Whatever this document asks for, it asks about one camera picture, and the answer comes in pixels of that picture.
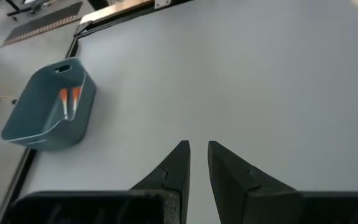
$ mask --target plastic bin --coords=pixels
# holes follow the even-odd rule
[[[81,87],[73,112],[71,91]],[[68,119],[59,92],[68,89]],[[96,85],[76,58],[46,66],[32,75],[2,131],[5,141],[38,150],[64,149],[85,135]]]

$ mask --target floor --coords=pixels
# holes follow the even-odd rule
[[[16,26],[69,6],[78,0],[60,0],[36,15],[18,15],[18,21],[6,16],[12,11],[8,3],[0,1],[0,46]],[[84,2],[79,16],[92,12]],[[77,22],[51,30],[33,38],[0,48],[0,96],[18,98],[30,76],[39,68],[64,58],[73,38]],[[13,105],[10,100],[0,101],[0,135]],[[4,142],[0,137],[0,205],[24,152],[21,146]]]

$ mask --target orange object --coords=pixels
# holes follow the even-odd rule
[[[62,88],[59,93],[60,99],[63,103],[63,112],[65,114],[65,119],[68,119],[67,115],[67,98],[68,98],[68,92],[66,88]]]
[[[73,111],[75,112],[77,110],[78,105],[78,99],[80,97],[81,88],[77,87],[73,89]]]

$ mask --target white table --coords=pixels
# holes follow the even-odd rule
[[[190,140],[188,223],[219,223],[217,140],[298,190],[358,190],[358,8],[194,0],[79,40],[98,86],[77,146],[41,152],[23,194],[128,189]]]

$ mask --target blue bin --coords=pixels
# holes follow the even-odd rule
[[[81,87],[73,112],[73,88]],[[68,89],[68,119],[59,92]],[[38,70],[27,83],[2,131],[5,141],[52,151],[78,144],[84,137],[96,85],[81,62],[69,58]]]

